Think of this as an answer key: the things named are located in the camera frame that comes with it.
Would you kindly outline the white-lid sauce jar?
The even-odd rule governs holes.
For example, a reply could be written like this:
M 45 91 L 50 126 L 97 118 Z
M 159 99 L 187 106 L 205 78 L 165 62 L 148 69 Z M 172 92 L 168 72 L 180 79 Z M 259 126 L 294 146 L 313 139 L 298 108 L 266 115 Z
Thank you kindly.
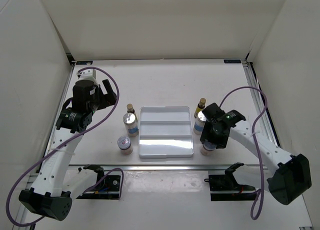
M 204 156 L 209 156 L 211 155 L 215 150 L 217 146 L 211 142 L 205 141 L 202 144 L 202 147 L 200 149 L 200 153 Z
M 123 155 L 129 155 L 133 152 L 131 139 L 128 136 L 121 136 L 117 140 L 117 146 Z

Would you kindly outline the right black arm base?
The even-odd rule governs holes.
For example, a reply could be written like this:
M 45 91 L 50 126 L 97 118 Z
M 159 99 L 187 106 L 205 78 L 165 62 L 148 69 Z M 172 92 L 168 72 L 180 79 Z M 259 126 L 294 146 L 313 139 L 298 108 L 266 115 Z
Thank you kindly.
M 247 184 L 239 184 L 234 172 L 243 163 L 236 162 L 228 167 L 222 174 L 212 173 L 204 179 L 209 184 L 210 200 L 212 202 L 253 201 L 257 196 L 257 189 Z

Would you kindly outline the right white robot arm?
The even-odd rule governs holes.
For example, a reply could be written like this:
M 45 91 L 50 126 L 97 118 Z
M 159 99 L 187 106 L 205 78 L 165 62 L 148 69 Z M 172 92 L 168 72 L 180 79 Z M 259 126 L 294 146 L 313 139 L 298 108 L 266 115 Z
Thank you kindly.
M 261 157 L 270 172 L 264 178 L 265 185 L 279 203 L 289 205 L 312 186 L 309 160 L 303 154 L 293 155 L 283 150 L 254 132 L 237 110 L 225 112 L 212 103 L 201 113 L 206 120 L 200 137 L 203 148 L 209 152 L 224 149 L 232 138 L 256 157 Z

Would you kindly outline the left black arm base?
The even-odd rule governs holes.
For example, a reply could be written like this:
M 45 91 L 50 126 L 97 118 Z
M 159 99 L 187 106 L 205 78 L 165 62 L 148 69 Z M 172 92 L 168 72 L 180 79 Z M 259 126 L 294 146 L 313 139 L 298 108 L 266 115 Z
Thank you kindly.
M 97 174 L 97 186 L 85 191 L 76 199 L 79 200 L 119 200 L 122 196 L 124 184 L 124 171 L 119 168 L 113 168 L 105 172 L 104 168 L 95 164 L 87 164 L 83 170 L 90 170 Z

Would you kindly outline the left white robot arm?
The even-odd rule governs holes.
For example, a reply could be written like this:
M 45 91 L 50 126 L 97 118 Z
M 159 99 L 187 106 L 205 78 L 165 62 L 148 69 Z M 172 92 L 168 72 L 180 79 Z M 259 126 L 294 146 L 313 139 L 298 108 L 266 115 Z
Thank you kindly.
M 22 190 L 18 200 L 33 214 L 64 220 L 73 201 L 87 189 L 100 190 L 105 184 L 104 170 L 98 165 L 86 165 L 69 182 L 64 183 L 68 166 L 74 152 L 89 130 L 94 113 L 118 103 L 114 80 L 102 81 L 93 78 L 78 80 L 72 88 L 72 97 L 63 104 L 55 124 L 51 148 L 41 160 L 42 165 L 36 180 L 27 190 Z

